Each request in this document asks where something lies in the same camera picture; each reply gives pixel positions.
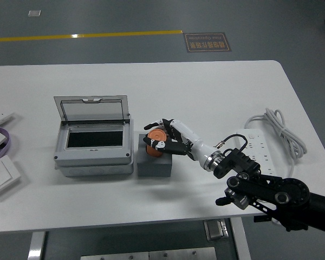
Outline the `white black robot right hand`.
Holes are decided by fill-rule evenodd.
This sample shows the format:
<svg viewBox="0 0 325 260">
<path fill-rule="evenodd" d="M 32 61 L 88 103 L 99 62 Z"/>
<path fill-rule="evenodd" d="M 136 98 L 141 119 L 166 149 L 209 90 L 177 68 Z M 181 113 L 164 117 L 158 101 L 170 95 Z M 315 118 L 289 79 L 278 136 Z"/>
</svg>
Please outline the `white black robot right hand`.
<svg viewBox="0 0 325 260">
<path fill-rule="evenodd" d="M 192 160 L 198 161 L 200 166 L 211 171 L 211 163 L 214 157 L 220 152 L 204 141 L 189 127 L 177 119 L 160 119 L 144 127 L 163 130 L 167 135 L 166 141 L 159 141 L 157 138 L 144 137 L 144 142 L 154 150 L 176 155 L 188 155 Z"/>
</svg>

